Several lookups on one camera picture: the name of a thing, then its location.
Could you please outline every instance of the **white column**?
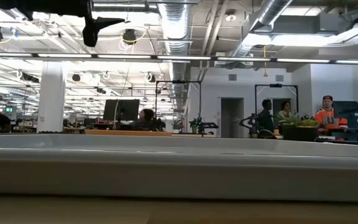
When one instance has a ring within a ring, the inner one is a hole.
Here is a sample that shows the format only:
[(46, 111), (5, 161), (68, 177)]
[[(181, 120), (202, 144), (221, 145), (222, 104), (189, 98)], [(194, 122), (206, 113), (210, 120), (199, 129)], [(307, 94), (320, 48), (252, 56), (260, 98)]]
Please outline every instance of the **white column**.
[(63, 131), (66, 74), (63, 62), (44, 62), (37, 132)]

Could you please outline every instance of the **cap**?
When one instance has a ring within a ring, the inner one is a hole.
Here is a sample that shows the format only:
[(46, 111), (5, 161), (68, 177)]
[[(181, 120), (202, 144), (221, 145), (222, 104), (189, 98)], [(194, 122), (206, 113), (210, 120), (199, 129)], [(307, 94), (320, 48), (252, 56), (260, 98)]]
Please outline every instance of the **cap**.
[(323, 100), (331, 100), (334, 101), (334, 98), (330, 95), (323, 96)]

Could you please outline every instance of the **orange jacket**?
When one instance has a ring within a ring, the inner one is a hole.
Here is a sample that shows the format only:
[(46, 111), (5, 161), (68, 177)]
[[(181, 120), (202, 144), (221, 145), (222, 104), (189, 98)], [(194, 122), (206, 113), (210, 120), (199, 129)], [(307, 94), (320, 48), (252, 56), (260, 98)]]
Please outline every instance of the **orange jacket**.
[(334, 118), (334, 108), (330, 111), (320, 109), (316, 113), (316, 121), (325, 126), (326, 129), (347, 128), (347, 120), (344, 118)]

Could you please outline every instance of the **doorway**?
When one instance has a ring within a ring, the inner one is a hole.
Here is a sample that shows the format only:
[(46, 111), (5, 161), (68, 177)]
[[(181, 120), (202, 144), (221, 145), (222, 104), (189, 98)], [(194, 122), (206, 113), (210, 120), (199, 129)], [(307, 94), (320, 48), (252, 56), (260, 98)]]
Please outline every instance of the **doorway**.
[[(275, 118), (275, 115), (281, 111), (281, 104), (283, 102), (290, 102), (292, 106), (292, 99), (291, 98), (281, 98), (281, 99), (272, 99), (272, 115), (273, 118)], [(273, 119), (274, 126), (278, 127), (278, 121), (276, 119)]]
[(242, 138), (239, 122), (243, 116), (243, 98), (221, 98), (221, 137)]

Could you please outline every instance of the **black metal frame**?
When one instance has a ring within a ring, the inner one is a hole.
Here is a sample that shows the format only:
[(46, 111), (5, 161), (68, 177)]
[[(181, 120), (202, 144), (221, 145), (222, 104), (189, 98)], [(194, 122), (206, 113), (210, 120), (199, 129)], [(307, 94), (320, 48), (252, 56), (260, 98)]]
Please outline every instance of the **black metal frame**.
[(198, 117), (201, 117), (201, 81), (179, 81), (179, 80), (174, 80), (174, 81), (156, 81), (155, 82), (155, 118), (157, 119), (157, 96), (158, 96), (158, 84), (159, 83), (172, 83), (172, 84), (186, 84), (186, 83), (198, 83), (198, 85), (200, 86), (200, 102), (199, 104), (199, 109), (198, 109)]
[(267, 86), (270, 88), (282, 88), (282, 87), (294, 87), (296, 91), (296, 112), (299, 113), (299, 94), (298, 94), (298, 85), (282, 85), (282, 84), (256, 84), (255, 85), (255, 114), (258, 114), (258, 87), (259, 86)]

